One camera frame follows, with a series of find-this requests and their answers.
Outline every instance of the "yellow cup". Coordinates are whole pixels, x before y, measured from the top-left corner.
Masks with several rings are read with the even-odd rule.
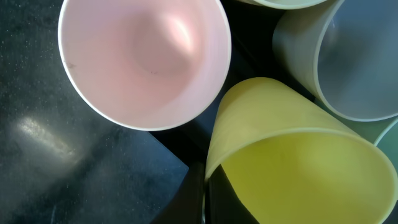
[[[397,173],[376,146],[270,78],[224,96],[206,180],[220,164],[259,223],[382,223],[398,198]]]

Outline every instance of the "tilted yellow cup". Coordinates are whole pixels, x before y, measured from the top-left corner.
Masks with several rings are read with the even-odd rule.
[[[397,173],[376,146],[270,78],[224,96],[206,180],[220,164],[259,223],[382,223],[398,196]]]

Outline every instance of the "speckled tabletop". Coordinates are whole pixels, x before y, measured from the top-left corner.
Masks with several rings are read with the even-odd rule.
[[[58,52],[61,5],[0,1],[0,223],[149,223],[188,168],[79,97]]]

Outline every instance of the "pink cup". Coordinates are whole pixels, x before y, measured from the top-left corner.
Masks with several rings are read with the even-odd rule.
[[[80,96],[105,118],[146,131],[204,111],[231,58],[220,0],[65,0],[58,42]]]

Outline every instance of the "plastic cup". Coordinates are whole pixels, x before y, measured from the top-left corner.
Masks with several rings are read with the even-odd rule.
[[[267,6],[275,9],[302,9],[305,7],[314,6],[326,0],[238,0],[241,2],[257,5]]]
[[[65,0],[58,42],[80,96],[105,118],[147,131],[204,111],[231,58],[219,0]]]
[[[398,1],[329,0],[286,12],[278,61],[332,112],[353,121],[398,115]]]
[[[270,78],[238,83],[222,99],[206,180],[220,164],[259,223],[382,223],[398,197],[386,155]]]
[[[322,102],[317,105],[333,115],[347,127],[377,146],[391,160],[394,167],[398,168],[398,118],[389,118],[382,121],[358,122],[350,121],[333,114]]]

